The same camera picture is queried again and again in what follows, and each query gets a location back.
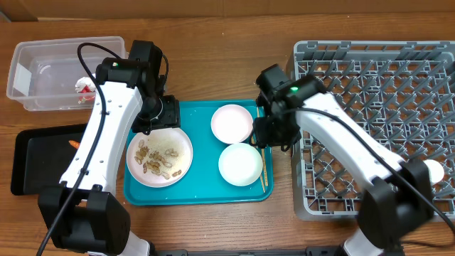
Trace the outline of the small white cup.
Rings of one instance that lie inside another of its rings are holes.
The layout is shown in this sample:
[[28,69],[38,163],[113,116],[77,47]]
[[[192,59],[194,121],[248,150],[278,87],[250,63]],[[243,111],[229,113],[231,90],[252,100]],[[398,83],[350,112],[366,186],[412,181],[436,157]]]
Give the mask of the small white cup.
[[424,164],[429,170],[429,180],[431,185],[435,185],[443,180],[444,178],[444,167],[433,159],[424,160]]

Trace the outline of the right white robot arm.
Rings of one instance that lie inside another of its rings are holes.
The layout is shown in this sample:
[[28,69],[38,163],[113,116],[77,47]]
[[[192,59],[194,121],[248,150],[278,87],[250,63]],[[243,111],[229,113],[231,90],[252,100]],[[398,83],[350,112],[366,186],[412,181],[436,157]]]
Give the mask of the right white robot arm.
[[253,122],[248,142],[287,151],[303,131],[316,137],[364,190],[358,229],[338,246],[307,248],[307,255],[403,255],[403,237],[438,215],[454,223],[432,202],[432,186],[444,177],[435,160],[401,156],[375,141],[313,75],[290,80],[274,64],[256,83],[264,116]]

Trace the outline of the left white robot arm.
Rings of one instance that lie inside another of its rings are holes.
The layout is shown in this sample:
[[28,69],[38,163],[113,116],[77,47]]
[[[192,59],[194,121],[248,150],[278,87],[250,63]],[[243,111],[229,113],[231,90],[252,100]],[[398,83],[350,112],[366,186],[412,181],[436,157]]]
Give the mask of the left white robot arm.
[[157,255],[152,242],[132,232],[114,194],[128,134],[181,125],[179,102],[165,95],[167,76],[159,73],[166,61],[153,42],[135,40],[128,58],[112,53],[88,73],[96,95],[80,146],[59,183],[39,193],[48,232],[38,255],[48,242],[89,255]]

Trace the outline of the white bowl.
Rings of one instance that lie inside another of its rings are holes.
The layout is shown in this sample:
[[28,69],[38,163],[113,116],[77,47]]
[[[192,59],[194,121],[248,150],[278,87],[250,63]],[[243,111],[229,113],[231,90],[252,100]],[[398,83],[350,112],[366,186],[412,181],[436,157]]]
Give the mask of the white bowl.
[[231,144],[218,160],[220,175],[234,186],[251,185],[259,178],[263,167],[258,150],[245,143]]
[[240,105],[224,105],[218,108],[210,121],[214,136],[225,144],[236,144],[248,138],[252,131],[253,118]]

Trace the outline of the red foil wrapper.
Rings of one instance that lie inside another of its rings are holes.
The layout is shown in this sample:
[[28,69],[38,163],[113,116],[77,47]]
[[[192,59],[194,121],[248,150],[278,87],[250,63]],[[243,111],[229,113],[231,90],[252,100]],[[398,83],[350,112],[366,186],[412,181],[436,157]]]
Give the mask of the red foil wrapper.
[[95,95],[90,95],[96,90],[95,84],[89,77],[80,78],[75,84],[75,91],[81,94],[78,103],[81,105],[86,102],[91,102],[95,99]]

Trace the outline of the orange carrot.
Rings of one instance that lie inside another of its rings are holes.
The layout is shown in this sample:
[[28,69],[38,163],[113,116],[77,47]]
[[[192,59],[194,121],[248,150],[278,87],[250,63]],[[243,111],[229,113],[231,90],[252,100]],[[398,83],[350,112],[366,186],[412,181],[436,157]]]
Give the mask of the orange carrot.
[[74,140],[70,140],[70,141],[69,141],[69,144],[70,144],[72,147],[74,147],[75,149],[79,149],[79,147],[80,147],[80,143],[77,142],[77,141],[74,141]]

